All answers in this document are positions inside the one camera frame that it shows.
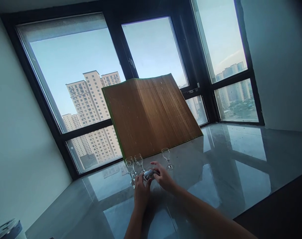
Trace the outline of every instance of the blue sky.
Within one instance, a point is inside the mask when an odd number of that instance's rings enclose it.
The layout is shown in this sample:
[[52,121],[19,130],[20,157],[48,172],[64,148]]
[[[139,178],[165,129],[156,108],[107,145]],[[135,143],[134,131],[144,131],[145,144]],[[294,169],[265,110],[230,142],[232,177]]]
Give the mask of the blue sky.
[[[232,0],[198,1],[214,73],[245,57]],[[168,18],[123,27],[140,78],[172,73],[178,85],[186,83]],[[61,115],[76,114],[65,84],[84,80],[82,73],[124,75],[107,28],[31,43],[34,54]]]

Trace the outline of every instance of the window handle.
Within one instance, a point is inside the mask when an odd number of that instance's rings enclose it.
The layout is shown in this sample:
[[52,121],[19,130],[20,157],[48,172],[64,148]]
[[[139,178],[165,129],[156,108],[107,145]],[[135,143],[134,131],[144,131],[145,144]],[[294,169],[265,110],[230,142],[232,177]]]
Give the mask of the window handle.
[[194,91],[198,91],[199,88],[200,88],[200,84],[197,83],[197,88],[187,91],[187,94],[191,94],[191,93],[193,93]]
[[131,58],[128,59],[128,62],[130,62],[130,64],[133,66],[133,68],[135,69],[135,65],[134,65],[134,62]]

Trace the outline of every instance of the cloud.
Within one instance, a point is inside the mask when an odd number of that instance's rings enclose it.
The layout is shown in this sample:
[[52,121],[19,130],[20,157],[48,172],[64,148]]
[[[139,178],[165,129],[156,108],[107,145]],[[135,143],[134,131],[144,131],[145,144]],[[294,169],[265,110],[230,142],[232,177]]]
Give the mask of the cloud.
[[225,68],[230,67],[235,63],[239,63],[241,61],[245,61],[244,51],[242,49],[234,52],[233,54],[227,56],[223,59],[214,69],[216,74],[222,72]]

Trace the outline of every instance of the tree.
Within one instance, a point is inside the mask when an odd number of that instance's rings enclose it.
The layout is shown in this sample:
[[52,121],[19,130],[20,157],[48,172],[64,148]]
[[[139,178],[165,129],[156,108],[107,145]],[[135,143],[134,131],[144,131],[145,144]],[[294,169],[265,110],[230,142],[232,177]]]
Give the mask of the tree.
[[244,101],[236,100],[230,103],[230,116],[236,116],[238,119],[249,118],[251,110],[255,107],[254,99],[247,99]]

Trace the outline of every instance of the gray marble surface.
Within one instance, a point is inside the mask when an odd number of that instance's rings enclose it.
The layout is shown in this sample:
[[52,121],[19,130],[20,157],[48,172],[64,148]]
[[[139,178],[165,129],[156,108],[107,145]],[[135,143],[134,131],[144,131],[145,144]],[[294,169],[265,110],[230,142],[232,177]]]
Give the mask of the gray marble surface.
[[[175,166],[170,174],[229,218],[302,174],[302,132],[232,124],[202,131],[203,136],[170,149]],[[155,160],[167,164],[158,154],[144,159],[143,167]],[[73,182],[27,230],[27,238],[123,238],[134,190],[122,166],[120,162]],[[203,236],[179,202],[153,181],[142,237]]]

